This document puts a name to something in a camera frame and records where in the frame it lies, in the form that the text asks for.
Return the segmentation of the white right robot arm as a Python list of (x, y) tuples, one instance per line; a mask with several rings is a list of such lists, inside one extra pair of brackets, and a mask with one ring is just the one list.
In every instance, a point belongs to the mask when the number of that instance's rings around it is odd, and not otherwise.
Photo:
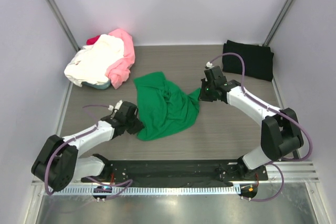
[(219, 66), (204, 70), (199, 100), (222, 101), (253, 119), (261, 128), (260, 145), (237, 160), (241, 179), (250, 179), (256, 169), (277, 161), (304, 144), (294, 110), (280, 109), (251, 94), (236, 80), (228, 81)]

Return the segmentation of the green t-shirt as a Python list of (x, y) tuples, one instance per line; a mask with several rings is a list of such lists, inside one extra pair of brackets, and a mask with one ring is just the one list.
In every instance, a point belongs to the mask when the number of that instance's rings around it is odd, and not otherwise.
[(140, 121), (144, 124), (138, 139), (157, 140), (186, 130), (196, 122), (200, 88), (187, 94), (162, 72), (135, 78), (134, 85)]

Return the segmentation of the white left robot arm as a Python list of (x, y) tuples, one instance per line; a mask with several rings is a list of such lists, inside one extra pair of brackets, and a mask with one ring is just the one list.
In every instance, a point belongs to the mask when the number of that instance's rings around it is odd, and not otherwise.
[(74, 180), (107, 181), (112, 175), (111, 162), (100, 154), (82, 155), (125, 132), (138, 134), (144, 128), (135, 104), (120, 100), (107, 108), (109, 114), (95, 120), (93, 126), (69, 136), (54, 134), (46, 140), (31, 172), (44, 182), (48, 195), (65, 189)]

